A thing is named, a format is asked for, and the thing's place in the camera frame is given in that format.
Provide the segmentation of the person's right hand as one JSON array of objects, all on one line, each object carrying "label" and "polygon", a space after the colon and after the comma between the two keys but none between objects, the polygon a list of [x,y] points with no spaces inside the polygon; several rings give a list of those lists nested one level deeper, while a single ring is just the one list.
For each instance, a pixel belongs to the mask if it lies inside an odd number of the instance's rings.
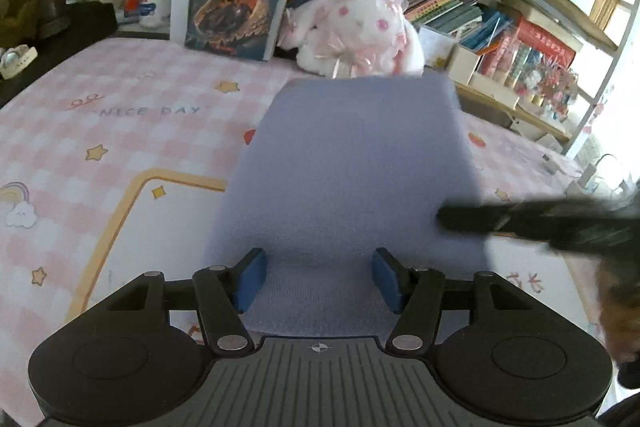
[{"label": "person's right hand", "polygon": [[612,290],[616,283],[616,278],[600,265],[597,271],[600,325],[608,354],[621,365],[638,358],[639,308],[623,306],[614,299]]}]

